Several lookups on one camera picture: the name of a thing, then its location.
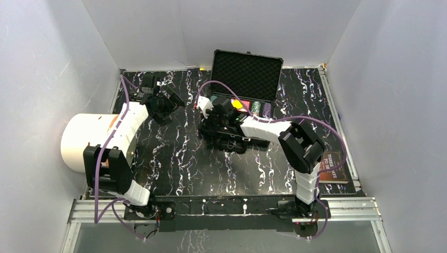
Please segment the yellow round button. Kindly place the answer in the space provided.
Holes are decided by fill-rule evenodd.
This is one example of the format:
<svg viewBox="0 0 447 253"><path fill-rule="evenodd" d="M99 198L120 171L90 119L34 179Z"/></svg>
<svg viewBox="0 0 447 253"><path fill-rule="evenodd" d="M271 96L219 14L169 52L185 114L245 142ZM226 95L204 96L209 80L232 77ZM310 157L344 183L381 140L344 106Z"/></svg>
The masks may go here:
<svg viewBox="0 0 447 253"><path fill-rule="evenodd" d="M232 106L234 108L236 108L237 110L240 110L243 108L243 104L238 100L233 100L231 103L232 103Z"/></svg>

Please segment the red playing card deck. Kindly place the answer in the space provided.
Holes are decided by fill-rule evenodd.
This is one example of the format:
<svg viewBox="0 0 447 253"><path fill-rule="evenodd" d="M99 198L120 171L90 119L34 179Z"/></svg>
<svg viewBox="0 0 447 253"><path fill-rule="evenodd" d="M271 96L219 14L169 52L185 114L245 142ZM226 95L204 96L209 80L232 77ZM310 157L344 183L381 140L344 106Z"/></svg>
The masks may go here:
<svg viewBox="0 0 447 253"><path fill-rule="evenodd" d="M247 109L250 108L250 101L246 101L246 100L242 100L242 107L241 107L241 111L247 112Z"/></svg>

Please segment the black poker chip case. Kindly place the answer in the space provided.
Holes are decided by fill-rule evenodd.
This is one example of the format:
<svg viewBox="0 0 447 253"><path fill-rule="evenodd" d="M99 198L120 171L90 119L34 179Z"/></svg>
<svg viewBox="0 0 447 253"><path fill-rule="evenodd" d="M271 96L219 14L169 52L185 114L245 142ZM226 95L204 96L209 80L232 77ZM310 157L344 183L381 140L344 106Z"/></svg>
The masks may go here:
<svg viewBox="0 0 447 253"><path fill-rule="evenodd" d="M250 110L253 102L260 102L259 116L262 116L263 105L270 103L272 116L283 63L281 57L215 50L211 69L213 83L209 85L208 98L213 101L225 96L233 101L232 94L236 93L241 100L250 101ZM270 144L261 138L245 137L242 131L211 128L205 121L198 129L213 147L227 152L244 153L249 145L266 148Z"/></svg>

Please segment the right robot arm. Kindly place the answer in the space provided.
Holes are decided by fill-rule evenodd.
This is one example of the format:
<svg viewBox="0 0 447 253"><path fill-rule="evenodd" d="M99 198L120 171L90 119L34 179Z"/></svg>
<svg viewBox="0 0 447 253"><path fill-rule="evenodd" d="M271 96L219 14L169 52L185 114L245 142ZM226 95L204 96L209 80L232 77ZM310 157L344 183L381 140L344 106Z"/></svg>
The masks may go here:
<svg viewBox="0 0 447 253"><path fill-rule="evenodd" d="M311 218L317 212L318 169L325 148L308 123L297 119L278 122L260 119L238 111L224 96L213 101L200 96L196 107L201 112L199 130L213 138L215 147L221 150L245 153L249 143L279 145L294 169L296 180L295 202L289 213Z"/></svg>

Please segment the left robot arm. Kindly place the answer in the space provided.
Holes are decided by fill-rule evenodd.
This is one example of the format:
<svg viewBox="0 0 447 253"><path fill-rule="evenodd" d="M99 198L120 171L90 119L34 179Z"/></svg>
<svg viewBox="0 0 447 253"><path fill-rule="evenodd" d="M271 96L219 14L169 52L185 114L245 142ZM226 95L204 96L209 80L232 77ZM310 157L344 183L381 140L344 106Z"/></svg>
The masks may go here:
<svg viewBox="0 0 447 253"><path fill-rule="evenodd" d="M94 197L100 192L112 194L137 206L137 213L144 219L152 219L158 206L151 201L150 190L136 183L128 159L133 140L140 126L151 119L159 126L171 123L170 115L184 102L169 87L163 87L161 79L153 76L136 91L124 89L125 103L101 141L88 144L83 151L85 175Z"/></svg>

